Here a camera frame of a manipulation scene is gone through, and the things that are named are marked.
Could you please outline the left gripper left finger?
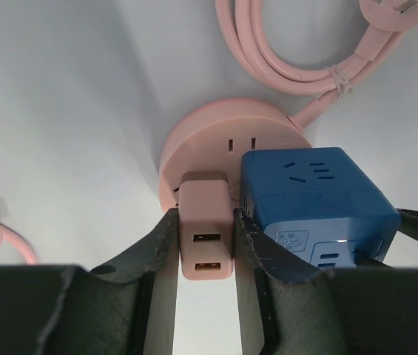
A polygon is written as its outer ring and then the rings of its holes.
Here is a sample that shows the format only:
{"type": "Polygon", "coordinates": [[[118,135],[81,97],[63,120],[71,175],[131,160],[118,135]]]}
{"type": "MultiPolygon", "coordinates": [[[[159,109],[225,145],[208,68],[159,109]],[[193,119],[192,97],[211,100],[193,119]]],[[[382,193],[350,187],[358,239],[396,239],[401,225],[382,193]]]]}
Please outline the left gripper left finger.
{"type": "Polygon", "coordinates": [[[0,354],[170,354],[178,284],[178,210],[87,271],[0,266],[0,354]]]}

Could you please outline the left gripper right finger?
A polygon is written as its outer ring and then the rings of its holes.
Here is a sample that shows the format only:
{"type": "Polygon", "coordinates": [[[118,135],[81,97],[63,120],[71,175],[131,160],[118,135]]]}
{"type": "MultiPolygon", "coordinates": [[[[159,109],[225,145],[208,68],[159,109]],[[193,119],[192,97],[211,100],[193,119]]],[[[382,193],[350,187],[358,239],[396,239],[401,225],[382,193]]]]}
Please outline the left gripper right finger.
{"type": "Polygon", "coordinates": [[[244,354],[418,354],[418,268],[321,270],[234,217],[244,354]]]}

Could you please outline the pink brown USB charger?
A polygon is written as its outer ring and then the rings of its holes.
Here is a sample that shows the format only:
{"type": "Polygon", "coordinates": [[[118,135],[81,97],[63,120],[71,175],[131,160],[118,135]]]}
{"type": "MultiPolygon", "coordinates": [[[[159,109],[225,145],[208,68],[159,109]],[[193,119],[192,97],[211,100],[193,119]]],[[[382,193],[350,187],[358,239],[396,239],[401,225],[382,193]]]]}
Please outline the pink brown USB charger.
{"type": "Polygon", "coordinates": [[[183,276],[192,281],[224,280],[233,272],[234,212],[222,172],[187,172],[178,200],[183,276]]]}

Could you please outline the round pink power strip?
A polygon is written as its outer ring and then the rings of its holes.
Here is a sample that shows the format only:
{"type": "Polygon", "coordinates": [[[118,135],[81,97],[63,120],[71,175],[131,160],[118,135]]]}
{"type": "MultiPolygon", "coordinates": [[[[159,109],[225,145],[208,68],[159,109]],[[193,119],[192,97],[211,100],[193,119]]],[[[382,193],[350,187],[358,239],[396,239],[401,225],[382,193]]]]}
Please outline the round pink power strip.
{"type": "Polygon", "coordinates": [[[248,98],[211,102],[182,118],[166,139],[158,170],[161,209],[177,206],[181,178],[187,172],[223,172],[237,203],[245,153],[310,146],[284,112],[271,104],[248,98]]]}

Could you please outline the blue cube socket adapter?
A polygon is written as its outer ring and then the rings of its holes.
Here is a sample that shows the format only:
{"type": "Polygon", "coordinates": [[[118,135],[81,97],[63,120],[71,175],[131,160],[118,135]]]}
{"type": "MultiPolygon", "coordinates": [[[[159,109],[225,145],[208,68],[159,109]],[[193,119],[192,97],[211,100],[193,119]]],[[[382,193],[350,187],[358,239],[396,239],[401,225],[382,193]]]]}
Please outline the blue cube socket adapter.
{"type": "Polygon", "coordinates": [[[279,246],[318,268],[382,262],[400,215],[338,147],[256,150],[242,158],[241,203],[279,246]]]}

